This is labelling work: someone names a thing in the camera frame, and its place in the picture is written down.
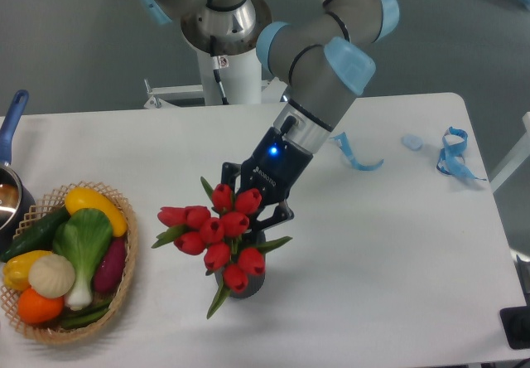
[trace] orange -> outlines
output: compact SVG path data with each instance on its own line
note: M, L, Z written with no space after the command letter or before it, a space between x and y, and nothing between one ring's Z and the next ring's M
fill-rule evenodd
M18 299L18 316L26 324L40 324L59 316L65 305L65 299L48 299L39 295L35 289L28 288Z

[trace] yellow pepper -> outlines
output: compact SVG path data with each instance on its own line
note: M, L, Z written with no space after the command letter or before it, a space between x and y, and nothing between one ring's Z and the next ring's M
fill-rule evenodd
M51 254L49 250L33 250L20 254L7 261L3 266L3 283L6 287L17 291L24 291L30 287L27 277L31 266L42 256Z
M127 232L127 221L123 213L103 194L86 187L76 187L65 197L66 210L70 215L75 212L93 208L102 211L113 227L113 236L121 237Z

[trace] tulip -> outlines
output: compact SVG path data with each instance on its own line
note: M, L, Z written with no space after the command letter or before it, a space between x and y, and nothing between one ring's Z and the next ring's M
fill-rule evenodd
M231 264L223 272L224 285L236 293L241 293L248 285L247 274L237 264Z
M206 206L187 206L185 208L185 222L194 230L198 230L211 217Z
M185 208L174 208L172 206L163 206L158 212L158 220L167 227L173 225L184 225L186 222Z
M232 210L232 189L226 184L218 184L212 192L214 208L219 213Z
M200 238L197 231L185 233L173 241L173 243L185 254L202 254L203 250L206 248L205 242Z
M229 212L221 216L224 236L234 238L244 233L250 225L250 220L241 212Z
M251 188L239 194L235 199L235 210L245 215L252 215L262 203L262 195L257 188Z
M224 237L224 227L217 217L210 217L199 229L200 238L206 244L220 242Z
M265 259L256 248L243 249L239 254L238 266L247 274L265 274Z
M210 245L205 254L205 266L209 271L220 269L230 260L230 247L224 242Z

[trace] blue led light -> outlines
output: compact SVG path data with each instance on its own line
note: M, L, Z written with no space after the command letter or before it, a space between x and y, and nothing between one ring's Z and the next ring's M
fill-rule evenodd
M278 147L276 147L276 146L270 147L268 149L268 153L269 153L269 155L272 155L273 157L275 157L279 153Z

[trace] blue lanyard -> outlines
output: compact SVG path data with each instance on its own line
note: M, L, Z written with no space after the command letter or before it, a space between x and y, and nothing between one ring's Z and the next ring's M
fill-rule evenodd
M449 144L447 142L446 136L448 135L455 135L462 139L461 142L456 144ZM444 134L441 141L444 144L444 147L442 150L440 150L440 156L438 157L438 163L436 164L436 169L440 171L441 173L449 176L455 176L455 177L465 177L469 179L476 179L476 180L487 180L487 179L481 179L477 176L475 176L471 171L468 169L468 167L460 162L457 158L461 158L462 161L464 161L464 157L462 156L462 153L467 148L467 132L462 129L455 129L453 127L450 127L446 130L446 133Z
M338 134L337 136L332 137L332 139L334 139L339 144L340 150L342 150L346 158L348 158L348 161L349 163L351 163L351 166L357 169L358 171L375 171L376 169L380 168L381 165L383 165L383 159L375 165L363 165L359 163L359 161L357 161L357 159L355 158L354 152L349 146L346 133L343 132L341 134Z

